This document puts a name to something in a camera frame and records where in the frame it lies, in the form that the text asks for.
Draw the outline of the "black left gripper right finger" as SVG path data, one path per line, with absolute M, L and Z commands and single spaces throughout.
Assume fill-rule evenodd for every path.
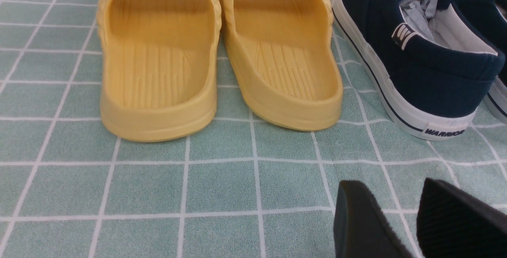
M 449 182 L 426 178 L 417 240 L 426 258 L 505 258 L 507 217 Z

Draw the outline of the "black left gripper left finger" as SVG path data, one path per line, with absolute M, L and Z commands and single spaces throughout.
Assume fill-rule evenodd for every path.
M 370 189 L 357 180 L 339 183 L 334 218 L 337 258 L 412 258 Z

